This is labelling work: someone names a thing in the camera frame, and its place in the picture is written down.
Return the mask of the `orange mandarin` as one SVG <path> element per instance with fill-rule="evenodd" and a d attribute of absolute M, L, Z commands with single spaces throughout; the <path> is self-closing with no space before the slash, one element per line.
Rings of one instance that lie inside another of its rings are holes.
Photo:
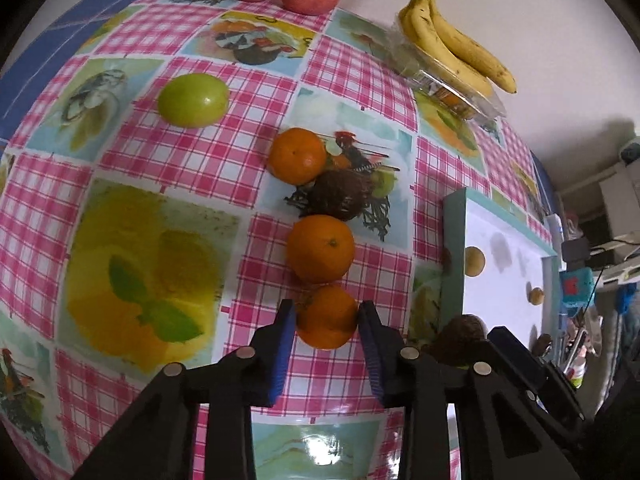
<path fill-rule="evenodd" d="M 326 166 L 326 148 L 320 136 L 303 128 L 289 128 L 273 140 L 267 169 L 290 185 L 303 185 L 318 177 Z"/>
<path fill-rule="evenodd" d="M 355 259 L 352 230 L 325 214 L 301 218 L 286 238 L 286 264 L 307 284 L 340 280 Z"/>
<path fill-rule="evenodd" d="M 296 332 L 308 346 L 335 350 L 357 328 L 357 301 L 339 284 L 325 284 L 306 293 L 296 306 Z"/>

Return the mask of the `long dark brown avocado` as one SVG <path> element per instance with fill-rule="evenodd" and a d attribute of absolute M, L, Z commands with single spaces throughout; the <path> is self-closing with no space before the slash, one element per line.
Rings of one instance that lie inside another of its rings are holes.
<path fill-rule="evenodd" d="M 476 344 L 486 338 L 484 322 L 475 315 L 462 314 L 442 329 L 426 353 L 440 364 L 465 366 L 471 363 Z"/>

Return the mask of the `small tan round fruit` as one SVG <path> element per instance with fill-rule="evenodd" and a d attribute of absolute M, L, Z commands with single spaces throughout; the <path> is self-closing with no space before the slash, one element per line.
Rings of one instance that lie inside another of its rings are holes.
<path fill-rule="evenodd" d="M 532 288 L 528 293 L 528 301 L 533 306 L 540 306 L 544 303 L 544 290 L 540 287 Z"/>

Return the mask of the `tan round longan fruit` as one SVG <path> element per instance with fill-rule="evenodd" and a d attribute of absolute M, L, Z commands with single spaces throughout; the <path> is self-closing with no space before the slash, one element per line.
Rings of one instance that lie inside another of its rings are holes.
<path fill-rule="evenodd" d="M 476 278 L 483 273 L 486 266 L 484 252 L 475 246 L 465 248 L 464 252 L 464 272 L 470 278 Z"/>

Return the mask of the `wrinkled dark brown fruit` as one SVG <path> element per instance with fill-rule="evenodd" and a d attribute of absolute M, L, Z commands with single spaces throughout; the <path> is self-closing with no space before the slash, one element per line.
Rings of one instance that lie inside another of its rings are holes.
<path fill-rule="evenodd" d="M 553 346 L 553 338 L 550 334 L 541 334 L 533 344 L 532 355 L 539 359 L 544 358 Z"/>

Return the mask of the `white tray teal rim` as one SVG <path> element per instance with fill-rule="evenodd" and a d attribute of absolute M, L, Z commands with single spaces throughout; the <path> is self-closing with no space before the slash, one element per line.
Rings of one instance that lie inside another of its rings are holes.
<path fill-rule="evenodd" d="M 541 334 L 560 334 L 560 262 L 552 247 L 484 194 L 460 188 L 442 201 L 444 272 L 438 327 L 472 314 L 488 330 L 504 326 L 532 348 Z M 464 272 L 465 248 L 486 257 L 482 274 Z M 528 293 L 544 290 L 544 303 L 533 306 Z"/>

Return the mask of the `teal toy box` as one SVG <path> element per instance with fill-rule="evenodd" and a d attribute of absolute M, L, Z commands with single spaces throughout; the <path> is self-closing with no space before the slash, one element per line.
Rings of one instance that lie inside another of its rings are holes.
<path fill-rule="evenodd" d="M 574 318 L 581 310 L 588 309 L 596 294 L 596 279 L 588 266 L 560 273 L 562 305 L 566 314 Z"/>

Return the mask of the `dark round passion fruit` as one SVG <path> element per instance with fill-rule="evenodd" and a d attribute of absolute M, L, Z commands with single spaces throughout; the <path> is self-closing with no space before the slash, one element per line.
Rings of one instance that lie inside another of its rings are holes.
<path fill-rule="evenodd" d="M 362 213 L 371 194 L 369 177 L 350 169 L 329 170 L 314 180 L 308 193 L 308 212 L 352 220 Z"/>

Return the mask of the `pink checkered fruit tablecloth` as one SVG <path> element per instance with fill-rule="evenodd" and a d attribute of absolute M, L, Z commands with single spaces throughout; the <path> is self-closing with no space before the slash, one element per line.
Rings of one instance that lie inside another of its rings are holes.
<path fill-rule="evenodd" d="M 298 293 L 292 188 L 266 162 L 302 127 L 333 167 L 373 166 L 343 286 L 416 339 L 435 329 L 442 198 L 476 188 L 543 240 L 532 154 L 466 124 L 386 63 L 344 10 L 136 0 L 67 60 L 1 144 L 1 419 L 39 479 L 66 479 L 160 367 L 215 362 Z M 157 110 L 172 78 L 229 88 L 204 128 Z"/>

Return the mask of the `white wooden shelf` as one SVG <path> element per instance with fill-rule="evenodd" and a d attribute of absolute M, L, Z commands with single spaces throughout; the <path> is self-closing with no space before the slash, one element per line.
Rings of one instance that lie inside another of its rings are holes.
<path fill-rule="evenodd" d="M 597 270 L 597 288 L 604 292 L 618 286 L 639 281 L 639 133 L 624 143 L 616 163 L 585 177 L 555 193 L 565 232 L 568 217 L 565 205 L 568 198 L 590 200 L 597 208 L 585 212 L 585 221 L 603 218 L 603 230 L 592 229 L 590 256 L 611 257 Z"/>

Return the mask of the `far green apple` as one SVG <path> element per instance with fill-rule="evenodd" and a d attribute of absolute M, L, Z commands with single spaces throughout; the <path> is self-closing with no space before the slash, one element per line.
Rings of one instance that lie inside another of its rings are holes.
<path fill-rule="evenodd" d="M 157 97 L 157 110 L 165 122 L 180 128 L 204 128 L 227 113 L 228 86 L 204 73 L 184 74 L 168 81 Z"/>

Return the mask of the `clear plastic fruit container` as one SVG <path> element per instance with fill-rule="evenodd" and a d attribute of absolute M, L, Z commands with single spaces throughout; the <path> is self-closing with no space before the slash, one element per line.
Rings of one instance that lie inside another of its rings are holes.
<path fill-rule="evenodd" d="M 395 18 L 386 38 L 390 67 L 413 90 L 441 102 L 465 120 L 493 122 L 506 118 L 506 109 L 495 92 L 484 96 L 445 65 L 422 52 L 405 35 L 400 18 Z"/>

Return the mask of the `yellow banana bunch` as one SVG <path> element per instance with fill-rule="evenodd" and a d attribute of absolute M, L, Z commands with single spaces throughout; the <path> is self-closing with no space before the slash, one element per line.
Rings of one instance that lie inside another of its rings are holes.
<path fill-rule="evenodd" d="M 409 0 L 398 13 L 406 38 L 446 68 L 446 78 L 463 89 L 489 98 L 496 84 L 510 94 L 518 91 L 514 76 L 491 52 L 447 22 L 436 0 Z"/>

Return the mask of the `blue checkered cloth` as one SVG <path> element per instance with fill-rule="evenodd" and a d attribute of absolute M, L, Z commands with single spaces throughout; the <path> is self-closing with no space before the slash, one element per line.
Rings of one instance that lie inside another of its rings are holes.
<path fill-rule="evenodd" d="M 1 144 L 8 144 L 49 81 L 81 45 L 136 0 L 81 0 L 47 27 L 1 76 Z"/>

